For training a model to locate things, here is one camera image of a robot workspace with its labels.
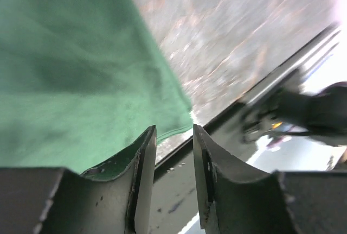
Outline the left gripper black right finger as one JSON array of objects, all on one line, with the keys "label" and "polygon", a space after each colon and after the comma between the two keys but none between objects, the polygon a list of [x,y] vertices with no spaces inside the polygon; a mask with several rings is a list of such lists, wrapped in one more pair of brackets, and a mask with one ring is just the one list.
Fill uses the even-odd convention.
[{"label": "left gripper black right finger", "polygon": [[198,210],[206,233],[346,233],[346,172],[266,173],[194,126]]}]

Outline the dark green cloth napkin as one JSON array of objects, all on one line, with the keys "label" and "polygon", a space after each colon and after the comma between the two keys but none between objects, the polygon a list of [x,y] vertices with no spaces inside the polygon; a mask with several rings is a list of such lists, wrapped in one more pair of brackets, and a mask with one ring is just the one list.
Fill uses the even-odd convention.
[{"label": "dark green cloth napkin", "polygon": [[1,166],[82,173],[190,112],[132,0],[1,0]]}]

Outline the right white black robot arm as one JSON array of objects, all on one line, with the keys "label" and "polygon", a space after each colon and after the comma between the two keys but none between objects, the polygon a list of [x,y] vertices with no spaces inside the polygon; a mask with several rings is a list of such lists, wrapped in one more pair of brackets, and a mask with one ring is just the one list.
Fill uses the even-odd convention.
[{"label": "right white black robot arm", "polygon": [[304,136],[328,146],[346,145],[346,82],[329,85],[317,94],[281,88],[255,109],[255,120],[242,120],[242,141]]}]

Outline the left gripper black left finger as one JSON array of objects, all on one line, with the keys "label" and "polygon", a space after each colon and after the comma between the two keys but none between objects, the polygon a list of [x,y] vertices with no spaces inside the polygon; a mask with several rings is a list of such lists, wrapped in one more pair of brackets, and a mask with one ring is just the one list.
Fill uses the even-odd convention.
[{"label": "left gripper black left finger", "polygon": [[2,168],[1,233],[147,233],[156,136],[156,127],[148,127],[82,174]]}]

